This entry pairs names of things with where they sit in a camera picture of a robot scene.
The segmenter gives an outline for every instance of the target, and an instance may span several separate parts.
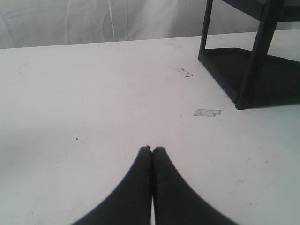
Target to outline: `white table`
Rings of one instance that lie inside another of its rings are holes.
[[[251,49],[254,38],[215,35],[207,47]],[[300,60],[299,39],[277,31],[270,54]],[[166,147],[187,183],[234,221],[298,225],[300,105],[237,111],[197,60],[199,43],[0,50],[0,224],[74,222],[148,144]]]

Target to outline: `black shelf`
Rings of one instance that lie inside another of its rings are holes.
[[[206,49],[199,61],[236,103],[251,52]],[[300,103],[300,62],[267,55],[255,84],[252,107]]]
[[[247,15],[261,20],[267,0],[222,0]],[[280,22],[300,21],[300,0],[285,0]]]

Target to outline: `white wall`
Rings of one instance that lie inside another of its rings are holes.
[[[205,4],[206,0],[0,0],[0,48],[200,35]],[[211,34],[255,31],[257,26],[258,21],[214,1]]]

